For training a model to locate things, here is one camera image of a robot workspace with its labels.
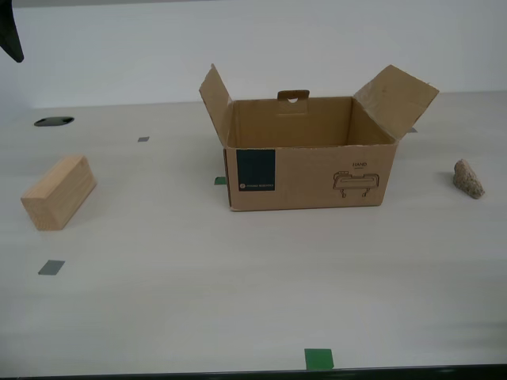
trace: gray tape marker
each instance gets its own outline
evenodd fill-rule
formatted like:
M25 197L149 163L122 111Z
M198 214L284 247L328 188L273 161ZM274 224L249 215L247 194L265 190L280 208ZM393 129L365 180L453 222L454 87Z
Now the gray tape marker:
M59 272L64 264L65 261L48 260L48 262L39 270L39 274L42 276L56 276L56 273Z

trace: open cardboard box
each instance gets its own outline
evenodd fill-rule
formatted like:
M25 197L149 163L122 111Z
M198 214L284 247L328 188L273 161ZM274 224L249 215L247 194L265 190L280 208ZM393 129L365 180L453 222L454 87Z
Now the open cardboard box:
M200 87L234 211L378 206L398 141L438 94L394 66L353 97L232 101L215 66Z

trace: rock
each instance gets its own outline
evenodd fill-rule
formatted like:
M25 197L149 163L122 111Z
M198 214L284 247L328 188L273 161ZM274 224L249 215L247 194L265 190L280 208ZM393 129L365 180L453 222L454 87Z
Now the rock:
M454 185L478 200L484 195L484 189L467 160L459 160L454 165Z

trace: table surface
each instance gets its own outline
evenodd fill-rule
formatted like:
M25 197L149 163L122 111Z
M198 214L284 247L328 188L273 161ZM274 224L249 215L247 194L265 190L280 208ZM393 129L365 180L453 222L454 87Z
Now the table surface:
M201 103L26 112L0 129L0 376L298 370L304 348L336 368L503 363L505 105L441 94L380 207L248 213L214 185ZM66 154L98 185L39 232L20 197ZM461 158L481 200L452 185ZM37 274L47 260L58 275Z

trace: green tape marker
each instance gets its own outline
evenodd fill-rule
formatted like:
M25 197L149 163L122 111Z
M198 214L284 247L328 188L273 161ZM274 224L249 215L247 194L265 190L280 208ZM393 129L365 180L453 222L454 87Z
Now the green tape marker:
M329 348L305 348L304 359L307 370L332 370L334 368L333 352Z
M215 178L215 184L227 184L227 180L225 177L217 177Z

